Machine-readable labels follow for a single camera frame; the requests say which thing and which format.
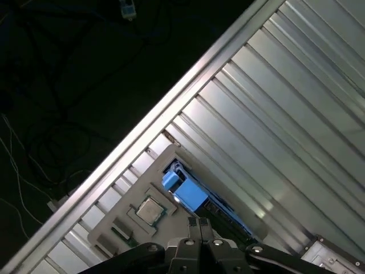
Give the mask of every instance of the black cable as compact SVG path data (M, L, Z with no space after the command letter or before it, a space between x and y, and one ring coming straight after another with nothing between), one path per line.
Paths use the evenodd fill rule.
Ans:
M57 118L43 118L28 127L22 143L25 147L27 163L38 183L46 188L58 187L66 176L66 170L88 155L92 138L102 140L111 148L117 144L117 141L106 138L90 128ZM31 155L37 156L37 161L42 166L56 171L57 178L55 180L47 178L31 159Z
M87 87L84 91L79 94L76 99L70 103L68 106L66 106L67 110L70 110L74 107L76 107L86 96L88 96L93 90L100 87L105 81L109 80L111 77L113 77L118 72L121 72L124 70L130 63L132 63L138 55L142 52L142 50L146 47L145 42L142 43L142 46L127 60L125 63L122 63L119 67L114 69L113 71L108 72L104 76L102 76L98 81Z

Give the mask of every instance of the wire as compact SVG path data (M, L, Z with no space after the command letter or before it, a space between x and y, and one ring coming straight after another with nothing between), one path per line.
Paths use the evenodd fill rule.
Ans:
M19 175L19 177L28 185L30 185L32 188L35 188L36 190L38 190L39 192L41 192L42 194L46 195L49 200L53 200L53 198L45 193L44 191L40 190L38 187L36 187L35 185L33 185L32 183L28 182L26 179L24 179L24 177L22 175L19 174L17 168L16 168L16 162L15 159L13 158L13 135L15 136L15 138L18 140L19 144L21 145L21 147L24 149L24 146L22 144L22 142L19 140L18 135L15 133L15 131L13 130L13 128L11 127L9 120L7 119L6 115L2 115L3 120L5 121L6 125L8 126L9 130L10 130L10 161L11 161L11 165L14 168L14 171Z
M138 57L138 55L142 52L142 50L145 49L146 45L147 44L145 42L143 42L142 46L137 50L137 52L135 52L132 55L132 57L129 58L129 60L127 60L126 62L122 63L119 67L115 68L113 71L110 71L109 73L105 74L98 81L96 81L95 83L93 83L92 85L90 85L88 88L86 88L84 91L82 91L81 94L78 95L76 97L76 99L72 103L70 103L68 106L66 106L66 109L67 110L70 110L71 108L76 107L93 90L95 90L98 87L100 87L105 81L109 80L116 73L121 72L122 70L124 70L129 64L131 64Z
M24 7L26 5L28 5L30 2L32 2L33 0L28 0L27 2L23 3L20 5L20 7ZM6 13L1 19L0 19L0 25L2 24L2 22L6 19L6 17L9 15L9 13Z
M5 114L2 114L2 119L4 120L4 122L6 123L7 127L9 128L11 134L10 134L10 151L12 151L12 145L11 145L11 142L12 142L12 134L14 134L15 138L17 139L18 143L21 145L22 149L25 150L24 148L24 145L22 143L22 141L19 139L17 133L14 131L14 129L12 128L12 126L10 125L10 122L8 120L8 118L6 117ZM43 168L40 166L40 164L30 155L29 156L29 159L31 159L34 164L39 168L39 170L41 171L41 173L47 178L47 180L51 181L51 179L48 177L48 175L45 173L45 171L43 170Z
M12 154L12 150L13 150L13 146L12 146L12 136L14 135L15 138L17 139L18 143L20 144L20 146L22 147L22 149L26 150L25 146L23 145L23 143L21 142L21 140L19 139L17 133L14 131L14 129L12 128L12 126L10 125L10 122L8 120L8 118L6 117L6 115L2 115L3 120L5 121L6 125L8 126L9 130L10 130L10 153ZM97 132L90 130L89 128L83 127L81 125L75 124L75 126L79 126L83 131L87 132L90 136L94 136L94 137L98 137L102 140L104 140L105 142L111 142L111 140L109 140L108 138L105 138L101 135L99 135ZM51 179L47 176L47 174L45 173L45 171L43 170L43 168L41 167L41 165L31 156L28 154L29 159L32 160L32 162L39 168L39 170L41 170L42 174L45 176L45 178L51 182ZM15 160L13 159L13 157L11 156L11 160L12 163L15 162ZM73 173L71 173L70 175L68 175L65 179L60 180L59 182L55 182L54 185L58 186L60 184L68 184L68 181L75 177L76 175L82 173L82 172L88 172L91 173L90 170L88 169L81 169L81 170L77 170ZM41 193L45 194L50 200L53 200L53 198L51 198L47 193L45 193L44 191L40 190L38 187L36 187L35 185L31 184L30 182L28 182L26 179L24 179L20 174L19 177L27 184L29 184L30 186L34 187L35 189L37 189L38 191L40 191Z
M14 167L16 173L17 173L17 179L18 179L18 191L19 191L19 197L21 199L21 203L22 206L24 208L24 210L32 217L32 219L34 219L35 221L37 221L39 224L43 224L41 221L39 221L36 217L33 216L33 214L27 209L27 207L24 204L23 201L23 195L22 195L22 187L21 187L21 180L20 180L20 176L19 176L19 169L18 166L16 164L16 162L14 161L13 156L11 155L9 149L6 147L4 141L2 140L2 138L0 138L0 143L2 143L4 149L6 150L6 152L8 153L10 160L11 160L11 165Z
M24 226L23 226L22 215L21 215L19 209L16 206L9 203L8 201L4 200L3 198L0 198L0 201L2 201L3 203L6 203L9 207L12 207L13 209L16 210L16 212L18 213L18 216L19 216L19 220L20 220L20 223L21 223L21 228L22 228L23 234L24 234L24 236L26 236L27 239L29 239L29 236L27 235L27 232L25 232L25 229L24 229Z

